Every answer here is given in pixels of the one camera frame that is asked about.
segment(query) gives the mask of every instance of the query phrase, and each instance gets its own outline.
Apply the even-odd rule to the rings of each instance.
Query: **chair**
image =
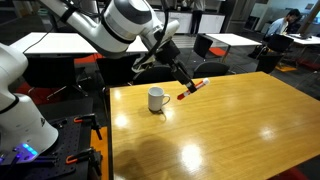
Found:
[[[209,48],[211,47],[212,43],[213,43],[213,41],[210,38],[207,38],[201,34],[197,34],[192,51],[195,52],[201,58],[203,58],[204,61],[206,59],[215,58],[216,56],[208,55]]]
[[[133,84],[148,84],[157,82],[175,81],[171,74],[171,68],[165,65],[156,65],[150,69],[138,73],[133,78]]]
[[[264,45],[259,52],[254,52],[254,55],[251,55],[250,57],[255,56],[254,58],[257,60],[259,59],[259,56],[261,54],[266,55],[270,51],[274,51],[280,54],[286,53],[292,43],[293,39],[286,36],[274,34],[269,37],[267,44]]]
[[[117,86],[129,83],[136,75],[132,66],[140,54],[124,56],[120,59],[98,58],[97,64],[104,85]]]
[[[74,87],[83,95],[88,96],[80,81],[90,79],[85,68],[75,68],[72,57],[32,57],[28,58],[29,65],[23,73],[26,82],[32,87],[28,93],[35,88],[60,88],[47,96],[47,100],[53,95],[64,90],[68,86]]]
[[[223,76],[229,71],[227,64],[219,62],[203,62],[195,68],[193,78]]]
[[[270,74],[275,69],[282,57],[283,55],[281,54],[260,55],[258,64],[251,62],[244,65],[235,65],[234,67],[237,67],[245,72],[263,71],[267,74]]]

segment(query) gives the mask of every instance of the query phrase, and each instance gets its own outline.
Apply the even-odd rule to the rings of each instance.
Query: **person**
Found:
[[[263,40],[268,41],[273,34],[285,34],[286,28],[288,27],[289,23],[295,22],[299,17],[300,11],[298,9],[292,9],[286,17],[277,19],[270,25]]]
[[[299,17],[300,17],[300,11],[298,9],[290,10],[285,17],[277,19],[270,25],[266,34],[263,37],[263,41],[268,42],[270,40],[270,37],[274,34],[279,34],[279,35],[286,34],[286,30],[289,23],[295,22]],[[248,54],[248,56],[255,59],[257,55],[261,52],[264,46],[265,45],[256,46],[253,52]]]
[[[191,0],[193,3],[192,20],[191,20],[191,31],[190,35],[196,35],[199,31],[199,26],[201,22],[202,13],[205,10],[206,1],[205,0]]]

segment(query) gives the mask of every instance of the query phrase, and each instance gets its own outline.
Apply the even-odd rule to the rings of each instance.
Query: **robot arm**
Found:
[[[180,51],[171,38],[179,28],[179,23],[177,21],[168,23],[165,33],[162,34],[164,25],[146,0],[113,0],[102,13],[99,23],[81,13],[70,0],[39,1],[106,57],[115,59],[122,57],[128,46],[139,35],[151,54],[149,53],[150,57],[139,59],[133,70],[136,72],[144,70],[149,67],[145,63],[152,63],[155,59],[163,64],[169,64],[173,76],[191,92],[196,91],[184,66],[175,60]],[[153,54],[154,46],[157,45],[160,48]]]
[[[141,36],[149,53],[136,62],[133,68],[141,69],[146,65],[145,60],[152,61],[154,58],[169,64],[173,76],[186,85],[190,92],[196,91],[183,65],[175,60],[180,52],[171,37],[179,23],[174,21],[163,26],[145,0],[111,1],[100,23],[95,23],[78,11],[70,0],[40,2],[76,29],[104,56],[121,57],[135,37]],[[27,58],[21,52],[0,43],[0,59],[4,60],[0,61],[0,166],[12,163],[17,157],[17,163],[32,162],[54,144],[58,131],[46,122],[28,96],[8,91],[8,85],[26,69]]]

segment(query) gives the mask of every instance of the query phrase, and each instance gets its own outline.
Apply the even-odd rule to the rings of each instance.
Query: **wooden table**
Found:
[[[320,154],[320,102],[262,72],[112,88],[112,153],[123,179],[267,179]],[[151,86],[171,101],[147,108]]]

